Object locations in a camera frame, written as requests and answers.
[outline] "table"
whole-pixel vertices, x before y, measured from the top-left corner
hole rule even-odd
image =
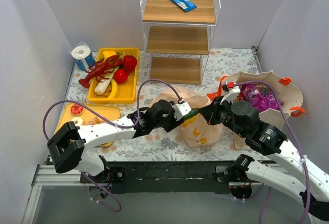
[[[208,64],[207,57],[203,57],[202,85],[181,85],[192,89],[200,95],[217,91],[218,84],[224,75],[231,75],[240,70],[249,73],[259,73],[251,49],[213,49],[210,51]],[[140,52],[138,81],[139,85],[149,78],[151,57]],[[78,80],[84,78],[86,73],[77,66],[74,67],[71,81],[67,90],[67,99],[79,102],[88,102],[88,89],[82,87]],[[164,89],[164,84],[146,84],[140,96],[140,106],[148,106],[152,100]],[[133,113],[134,104],[114,104],[121,109],[121,116]],[[234,147],[232,131],[223,128],[218,142],[212,147],[190,148],[184,141],[180,127],[166,133],[162,128],[152,131],[149,135],[130,140],[118,140],[108,148],[95,147],[91,153],[102,155],[107,161],[219,161],[235,160],[240,154],[247,154],[256,160],[265,160],[266,157],[255,151],[237,151]]]

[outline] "blue packet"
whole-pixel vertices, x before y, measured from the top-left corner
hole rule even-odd
[[[180,6],[181,9],[183,9],[185,12],[188,12],[194,8],[196,8],[196,5],[194,5],[189,0],[171,0],[173,3],[176,3],[176,5]]]

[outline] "tomato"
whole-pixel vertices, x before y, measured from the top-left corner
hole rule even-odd
[[[136,65],[137,65],[137,59],[135,57],[133,57],[132,55],[125,55],[123,57],[123,69],[126,72],[134,71]]]
[[[128,73],[125,72],[123,69],[118,69],[113,76],[114,80],[117,81],[118,84],[123,84],[127,81]]]

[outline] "wooden shelf board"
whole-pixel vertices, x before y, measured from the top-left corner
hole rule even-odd
[[[147,0],[143,22],[216,24],[213,0],[190,0],[197,7],[184,12],[171,0]]]
[[[207,27],[151,26],[146,53],[208,54]]]
[[[153,57],[151,79],[172,84],[201,84],[200,59]]]

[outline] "red lobster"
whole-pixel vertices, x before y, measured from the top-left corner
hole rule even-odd
[[[102,82],[102,79],[109,79],[109,78],[106,78],[104,76],[104,74],[112,73],[113,71],[110,71],[109,69],[123,64],[122,59],[110,64],[110,61],[116,60],[119,57],[120,57],[119,55],[114,55],[114,56],[108,57],[105,61],[98,61],[98,62],[92,64],[89,67],[89,70],[91,70],[91,71],[86,71],[86,72],[88,72],[88,75],[84,79],[80,79],[79,83],[83,87],[89,88],[90,87],[89,82],[94,77],[96,78],[96,81],[98,81],[98,82]]]

